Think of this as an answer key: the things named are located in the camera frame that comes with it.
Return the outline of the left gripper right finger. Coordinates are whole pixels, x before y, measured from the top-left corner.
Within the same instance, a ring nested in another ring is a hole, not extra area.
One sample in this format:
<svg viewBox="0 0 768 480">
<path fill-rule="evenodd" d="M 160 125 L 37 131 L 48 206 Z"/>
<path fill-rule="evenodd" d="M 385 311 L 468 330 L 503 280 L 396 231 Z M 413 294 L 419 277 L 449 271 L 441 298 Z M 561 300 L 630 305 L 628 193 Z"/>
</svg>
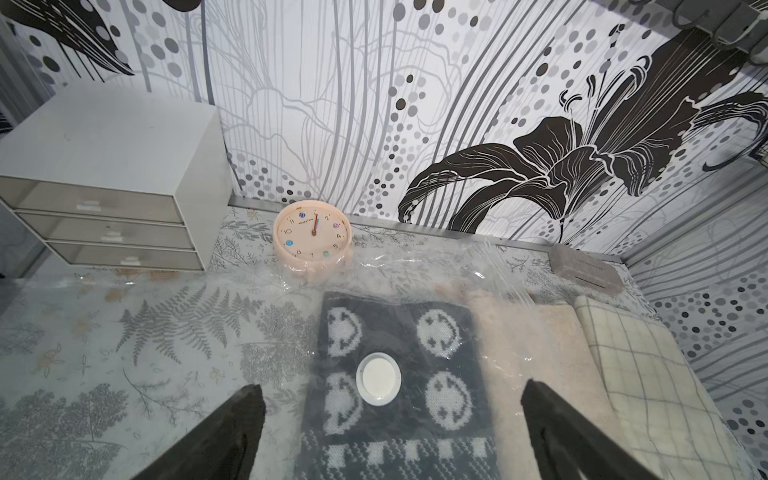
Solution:
<svg viewBox="0 0 768 480">
<path fill-rule="evenodd" d="M 543 479 L 654 479 L 546 383 L 530 379 L 521 405 Z"/>
</svg>

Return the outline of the beige fluffy scarf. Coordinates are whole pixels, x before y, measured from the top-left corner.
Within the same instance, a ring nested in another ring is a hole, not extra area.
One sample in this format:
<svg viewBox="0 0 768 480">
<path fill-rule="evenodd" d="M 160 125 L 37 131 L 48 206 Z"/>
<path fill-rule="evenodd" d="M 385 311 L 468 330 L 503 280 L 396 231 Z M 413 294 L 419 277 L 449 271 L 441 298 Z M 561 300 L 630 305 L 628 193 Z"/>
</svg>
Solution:
<svg viewBox="0 0 768 480">
<path fill-rule="evenodd" d="M 572 306 L 517 302 L 482 290 L 467 293 L 466 301 L 503 479 L 540 477 L 521 405 L 530 379 L 546 383 L 611 440 L 628 447 Z"/>
</svg>

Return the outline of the black white patterned scarf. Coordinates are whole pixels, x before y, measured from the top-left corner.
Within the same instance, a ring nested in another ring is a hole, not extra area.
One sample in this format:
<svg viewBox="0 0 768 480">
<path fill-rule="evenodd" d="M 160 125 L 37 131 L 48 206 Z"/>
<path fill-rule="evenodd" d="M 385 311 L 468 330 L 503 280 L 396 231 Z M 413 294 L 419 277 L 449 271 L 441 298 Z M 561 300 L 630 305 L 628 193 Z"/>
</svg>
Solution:
<svg viewBox="0 0 768 480">
<path fill-rule="evenodd" d="M 294 475 L 496 479 L 470 311 L 325 295 Z"/>
</svg>

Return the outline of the clear plastic vacuum bag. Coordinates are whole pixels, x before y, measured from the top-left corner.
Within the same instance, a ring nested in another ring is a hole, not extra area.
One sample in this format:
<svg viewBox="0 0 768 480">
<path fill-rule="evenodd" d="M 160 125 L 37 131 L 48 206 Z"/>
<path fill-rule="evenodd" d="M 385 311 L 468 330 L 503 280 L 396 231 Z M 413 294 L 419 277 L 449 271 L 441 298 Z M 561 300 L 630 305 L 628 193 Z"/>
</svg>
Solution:
<svg viewBox="0 0 768 480">
<path fill-rule="evenodd" d="M 538 305 L 490 244 L 357 248 L 320 283 L 266 247 L 224 250 L 207 273 L 50 258 L 2 282 L 3 478 L 136 478 L 253 384 L 266 418 L 248 479 L 297 479 L 325 295 L 470 311 L 466 294 L 482 290 Z"/>
</svg>

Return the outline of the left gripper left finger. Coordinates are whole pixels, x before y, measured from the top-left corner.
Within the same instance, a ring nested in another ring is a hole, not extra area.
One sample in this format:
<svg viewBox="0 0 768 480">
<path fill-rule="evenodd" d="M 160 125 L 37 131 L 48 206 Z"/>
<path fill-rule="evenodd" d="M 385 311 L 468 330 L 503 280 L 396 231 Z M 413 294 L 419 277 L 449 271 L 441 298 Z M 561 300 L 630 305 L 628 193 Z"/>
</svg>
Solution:
<svg viewBox="0 0 768 480">
<path fill-rule="evenodd" d="M 265 418 L 262 388 L 246 385 L 135 477 L 248 479 Z"/>
</svg>

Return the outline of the cream checked cloth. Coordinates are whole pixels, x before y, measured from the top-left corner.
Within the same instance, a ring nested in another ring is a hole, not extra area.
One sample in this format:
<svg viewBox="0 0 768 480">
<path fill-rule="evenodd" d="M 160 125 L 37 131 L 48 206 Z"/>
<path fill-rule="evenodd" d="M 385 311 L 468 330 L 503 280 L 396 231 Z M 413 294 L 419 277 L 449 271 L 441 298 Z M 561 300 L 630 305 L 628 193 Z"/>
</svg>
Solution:
<svg viewBox="0 0 768 480">
<path fill-rule="evenodd" d="M 660 479 L 758 478 L 666 326 L 586 296 L 574 309 L 640 463 Z"/>
</svg>

